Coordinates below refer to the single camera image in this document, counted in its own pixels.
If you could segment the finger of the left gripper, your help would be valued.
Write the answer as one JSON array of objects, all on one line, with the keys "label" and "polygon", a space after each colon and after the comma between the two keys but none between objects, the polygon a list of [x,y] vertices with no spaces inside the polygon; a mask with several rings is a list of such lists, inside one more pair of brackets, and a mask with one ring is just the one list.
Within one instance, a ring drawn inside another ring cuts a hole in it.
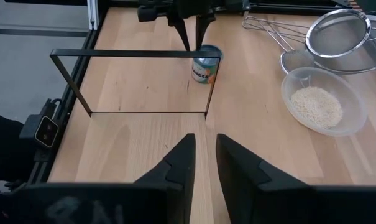
[{"label": "finger of the left gripper", "polygon": [[183,45],[186,51],[190,51],[190,44],[188,41],[188,35],[187,35],[186,25],[185,25],[184,20],[179,17],[171,17],[170,26],[174,27],[177,30],[179,36],[181,37],[181,40],[183,42]]},{"label": "finger of the left gripper", "polygon": [[196,16],[196,51],[201,49],[204,35],[210,23],[216,20],[214,14],[198,15]]}]

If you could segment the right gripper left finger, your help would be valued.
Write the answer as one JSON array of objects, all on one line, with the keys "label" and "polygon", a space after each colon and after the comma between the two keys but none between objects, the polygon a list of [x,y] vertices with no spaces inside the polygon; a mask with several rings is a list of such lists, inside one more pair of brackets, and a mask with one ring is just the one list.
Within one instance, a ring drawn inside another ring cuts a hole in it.
[{"label": "right gripper left finger", "polygon": [[196,141],[187,134],[133,183],[47,183],[12,196],[13,224],[189,224]]}]

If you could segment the mandarin oranges can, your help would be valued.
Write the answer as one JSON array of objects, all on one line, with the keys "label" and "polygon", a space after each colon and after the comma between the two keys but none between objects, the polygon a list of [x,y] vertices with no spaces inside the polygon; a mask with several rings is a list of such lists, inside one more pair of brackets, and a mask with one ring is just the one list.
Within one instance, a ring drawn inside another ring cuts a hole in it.
[{"label": "mandarin oranges can", "polygon": [[216,52],[221,56],[221,58],[194,58],[192,61],[191,76],[199,83],[211,84],[223,59],[223,54],[215,45],[202,45],[201,51]]}]

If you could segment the clear plastic bowl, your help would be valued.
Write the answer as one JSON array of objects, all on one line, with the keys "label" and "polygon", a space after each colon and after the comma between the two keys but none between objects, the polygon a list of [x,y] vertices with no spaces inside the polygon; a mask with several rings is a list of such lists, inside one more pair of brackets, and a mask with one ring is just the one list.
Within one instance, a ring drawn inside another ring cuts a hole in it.
[{"label": "clear plastic bowl", "polygon": [[[329,129],[319,128],[295,110],[290,102],[292,94],[309,86],[322,88],[339,100],[343,117],[337,126]],[[313,67],[297,68],[285,76],[281,91],[291,115],[302,125],[321,134],[334,137],[349,136],[358,132],[367,119],[365,105],[360,95],[347,81],[327,70]]]}]

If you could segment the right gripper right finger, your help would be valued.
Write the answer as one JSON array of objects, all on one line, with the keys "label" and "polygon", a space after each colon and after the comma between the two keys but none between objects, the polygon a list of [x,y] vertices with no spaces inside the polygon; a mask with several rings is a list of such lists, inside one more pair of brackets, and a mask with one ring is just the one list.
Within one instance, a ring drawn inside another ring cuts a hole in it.
[{"label": "right gripper right finger", "polygon": [[225,134],[216,159],[231,224],[376,224],[376,186],[308,185]]}]

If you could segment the small metal sieve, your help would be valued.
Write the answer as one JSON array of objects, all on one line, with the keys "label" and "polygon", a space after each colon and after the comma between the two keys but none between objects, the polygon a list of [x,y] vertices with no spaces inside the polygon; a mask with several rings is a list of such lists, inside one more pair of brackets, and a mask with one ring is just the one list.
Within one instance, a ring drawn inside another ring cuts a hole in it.
[{"label": "small metal sieve", "polygon": [[271,25],[268,30],[259,22],[260,26],[269,36],[283,49],[280,55],[280,65],[285,73],[289,73],[297,68],[314,67],[314,57],[306,50],[295,50]]}]

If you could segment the silver aluminium post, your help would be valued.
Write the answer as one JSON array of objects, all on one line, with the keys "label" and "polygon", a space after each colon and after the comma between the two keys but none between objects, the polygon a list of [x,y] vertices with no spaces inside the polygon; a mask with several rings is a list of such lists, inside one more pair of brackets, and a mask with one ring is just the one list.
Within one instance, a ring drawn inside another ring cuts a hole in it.
[{"label": "silver aluminium post", "polygon": [[91,30],[98,29],[99,13],[98,0],[87,0],[89,28]]}]

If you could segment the white rice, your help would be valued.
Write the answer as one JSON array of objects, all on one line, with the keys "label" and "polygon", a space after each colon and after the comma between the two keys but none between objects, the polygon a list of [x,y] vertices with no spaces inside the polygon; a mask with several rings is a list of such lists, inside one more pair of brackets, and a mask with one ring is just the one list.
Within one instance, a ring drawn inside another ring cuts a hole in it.
[{"label": "white rice", "polygon": [[297,90],[292,94],[290,102],[303,118],[319,128],[333,128],[343,117],[339,100],[319,87],[309,86]]}]

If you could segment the large metal sieve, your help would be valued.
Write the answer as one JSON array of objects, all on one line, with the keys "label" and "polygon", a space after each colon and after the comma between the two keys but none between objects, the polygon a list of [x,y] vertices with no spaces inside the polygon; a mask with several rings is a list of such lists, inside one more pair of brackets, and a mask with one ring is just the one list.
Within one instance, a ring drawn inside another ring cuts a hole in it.
[{"label": "large metal sieve", "polygon": [[268,21],[247,16],[246,29],[266,31],[272,36],[302,42],[317,57],[338,58],[349,55],[376,40],[376,27],[370,18],[355,9],[338,9],[319,17],[309,27],[286,22]]}]

